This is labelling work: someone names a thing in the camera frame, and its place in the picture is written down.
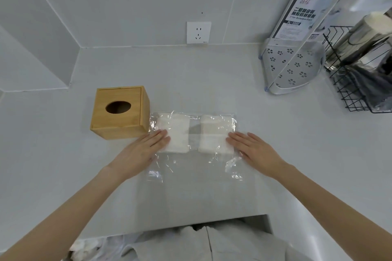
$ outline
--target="oval opening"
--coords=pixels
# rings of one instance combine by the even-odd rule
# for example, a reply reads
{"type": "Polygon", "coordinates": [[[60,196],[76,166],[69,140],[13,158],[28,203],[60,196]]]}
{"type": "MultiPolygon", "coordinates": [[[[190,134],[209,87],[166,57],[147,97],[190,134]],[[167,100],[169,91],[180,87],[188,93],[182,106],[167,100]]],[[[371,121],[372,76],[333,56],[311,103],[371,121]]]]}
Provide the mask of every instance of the oval opening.
{"type": "Polygon", "coordinates": [[[130,109],[130,103],[126,101],[114,101],[106,106],[106,111],[110,114],[122,114],[130,109]]]}

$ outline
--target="logo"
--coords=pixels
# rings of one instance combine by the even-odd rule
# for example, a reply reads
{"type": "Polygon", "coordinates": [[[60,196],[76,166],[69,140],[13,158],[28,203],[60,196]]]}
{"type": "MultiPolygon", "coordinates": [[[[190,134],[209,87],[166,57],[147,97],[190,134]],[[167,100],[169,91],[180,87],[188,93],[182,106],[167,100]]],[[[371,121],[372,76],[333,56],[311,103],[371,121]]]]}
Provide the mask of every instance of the logo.
{"type": "Polygon", "coordinates": [[[308,4],[310,1],[311,1],[311,0],[301,0],[301,2],[300,2],[300,3],[305,3],[305,4],[308,4]]]}

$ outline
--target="white wall socket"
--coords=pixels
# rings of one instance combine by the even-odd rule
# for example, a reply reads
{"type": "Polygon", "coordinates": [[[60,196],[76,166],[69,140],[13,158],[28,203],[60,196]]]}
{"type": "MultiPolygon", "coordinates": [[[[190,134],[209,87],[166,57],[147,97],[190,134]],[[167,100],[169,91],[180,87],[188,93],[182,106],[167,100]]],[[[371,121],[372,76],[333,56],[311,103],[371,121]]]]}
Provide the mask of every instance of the white wall socket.
{"type": "Polygon", "coordinates": [[[187,22],[187,44],[208,44],[211,22],[187,22]]]}

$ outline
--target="wooden tissue box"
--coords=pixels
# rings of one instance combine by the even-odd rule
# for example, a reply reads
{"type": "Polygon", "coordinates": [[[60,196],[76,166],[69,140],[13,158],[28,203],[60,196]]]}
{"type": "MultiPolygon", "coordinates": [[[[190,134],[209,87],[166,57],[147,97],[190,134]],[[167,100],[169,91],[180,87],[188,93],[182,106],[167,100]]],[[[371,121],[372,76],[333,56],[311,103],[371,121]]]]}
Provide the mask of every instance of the wooden tissue box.
{"type": "Polygon", "coordinates": [[[100,137],[138,137],[148,132],[149,122],[150,100],[143,86],[97,89],[90,130],[100,137]]]}

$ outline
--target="white countertop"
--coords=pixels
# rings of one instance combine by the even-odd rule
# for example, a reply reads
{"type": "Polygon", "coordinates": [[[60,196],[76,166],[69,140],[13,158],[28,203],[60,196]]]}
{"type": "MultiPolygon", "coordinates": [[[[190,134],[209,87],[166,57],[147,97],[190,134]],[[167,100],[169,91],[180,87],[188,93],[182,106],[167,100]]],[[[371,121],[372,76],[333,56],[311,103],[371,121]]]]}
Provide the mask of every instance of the white countertop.
{"type": "MultiPolygon", "coordinates": [[[[392,232],[392,115],[349,112],[324,72],[304,89],[264,92],[257,45],[82,49],[65,90],[6,93],[0,103],[0,250],[86,184],[129,140],[89,130],[99,87],[144,85],[151,112],[234,113],[318,184],[392,232]]],[[[105,202],[81,238],[268,214],[277,237],[315,261],[349,260],[280,184],[140,175],[105,202]]]]}

